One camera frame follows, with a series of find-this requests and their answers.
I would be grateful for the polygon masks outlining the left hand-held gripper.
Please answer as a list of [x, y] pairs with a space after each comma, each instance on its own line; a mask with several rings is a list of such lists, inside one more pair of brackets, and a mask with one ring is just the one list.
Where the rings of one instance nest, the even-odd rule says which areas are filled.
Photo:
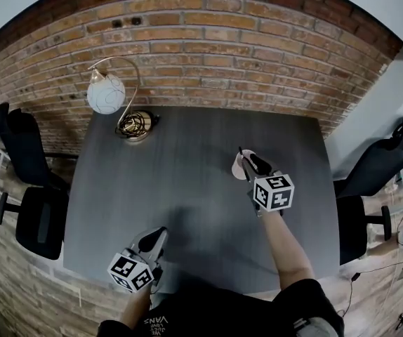
[[156, 227], [136, 235], [131, 245], [116, 253], [107, 273], [120, 287], [136, 293], [146, 286], [157, 286], [163, 270], [160, 258], [168, 239], [166, 227]]

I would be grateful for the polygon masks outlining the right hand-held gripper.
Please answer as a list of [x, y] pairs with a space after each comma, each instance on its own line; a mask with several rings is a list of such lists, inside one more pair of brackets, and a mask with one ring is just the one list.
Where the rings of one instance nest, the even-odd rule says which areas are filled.
[[268, 176], [254, 178], [251, 184], [252, 190], [248, 192], [257, 215], [264, 211], [281, 212], [291, 208], [295, 186], [289, 174], [280, 173], [271, 176], [271, 165], [255, 153], [250, 154], [250, 161], [242, 157], [242, 169], [249, 183], [252, 181], [252, 172], [257, 176]]

